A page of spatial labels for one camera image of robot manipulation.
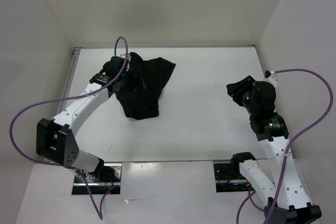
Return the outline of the black pleated skirt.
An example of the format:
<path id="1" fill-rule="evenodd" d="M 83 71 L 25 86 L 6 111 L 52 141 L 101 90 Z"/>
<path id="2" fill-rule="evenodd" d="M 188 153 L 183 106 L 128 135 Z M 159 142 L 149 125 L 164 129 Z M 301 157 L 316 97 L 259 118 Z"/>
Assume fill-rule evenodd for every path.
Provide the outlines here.
<path id="1" fill-rule="evenodd" d="M 130 69 L 125 83 L 116 93 L 125 116 L 144 120 L 159 116 L 159 98 L 176 64 L 162 57 L 143 60 L 130 53 Z"/>

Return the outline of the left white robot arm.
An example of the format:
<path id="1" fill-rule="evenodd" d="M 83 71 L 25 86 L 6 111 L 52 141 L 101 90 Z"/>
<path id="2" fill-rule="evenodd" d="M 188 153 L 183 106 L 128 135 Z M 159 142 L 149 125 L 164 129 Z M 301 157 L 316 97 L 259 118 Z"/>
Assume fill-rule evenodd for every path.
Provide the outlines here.
<path id="1" fill-rule="evenodd" d="M 73 103 L 52 119 L 37 124 L 36 153 L 62 167 L 81 170 L 93 182 L 108 172 L 104 160 L 79 149 L 75 136 L 90 115 L 116 93 L 126 77 L 129 59 L 113 56 Z"/>

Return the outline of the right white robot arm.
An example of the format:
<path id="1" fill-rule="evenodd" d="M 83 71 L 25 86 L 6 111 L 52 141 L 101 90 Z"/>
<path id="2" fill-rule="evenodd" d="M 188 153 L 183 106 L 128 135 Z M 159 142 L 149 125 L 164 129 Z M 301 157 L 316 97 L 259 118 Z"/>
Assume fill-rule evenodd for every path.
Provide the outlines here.
<path id="1" fill-rule="evenodd" d="M 227 93 L 249 114 L 250 126 L 270 162 L 272 179 L 261 170 L 250 152 L 234 154 L 230 172 L 245 177 L 259 196 L 266 223 L 312 223 L 322 216 L 305 192 L 291 150 L 284 119 L 275 111 L 277 77 L 262 81 L 251 76 L 228 84 Z"/>

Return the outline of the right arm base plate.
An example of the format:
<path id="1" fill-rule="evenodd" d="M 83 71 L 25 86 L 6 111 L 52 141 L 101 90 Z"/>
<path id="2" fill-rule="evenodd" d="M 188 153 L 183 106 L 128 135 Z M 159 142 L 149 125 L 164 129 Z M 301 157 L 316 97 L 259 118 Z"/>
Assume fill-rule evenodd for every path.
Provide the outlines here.
<path id="1" fill-rule="evenodd" d="M 213 161 L 213 169 L 217 193 L 254 191 L 251 183 L 239 172 L 236 161 Z"/>

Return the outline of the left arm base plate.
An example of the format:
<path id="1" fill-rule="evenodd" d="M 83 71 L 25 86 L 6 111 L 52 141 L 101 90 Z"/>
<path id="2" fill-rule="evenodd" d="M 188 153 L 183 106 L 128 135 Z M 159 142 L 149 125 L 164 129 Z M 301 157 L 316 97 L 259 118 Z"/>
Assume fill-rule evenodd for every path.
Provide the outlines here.
<path id="1" fill-rule="evenodd" d="M 122 163 L 106 163 L 103 175 L 99 178 L 82 172 L 93 195 L 119 195 L 121 190 Z M 82 176 L 76 172 L 74 176 L 72 195 L 88 195 L 86 184 Z"/>

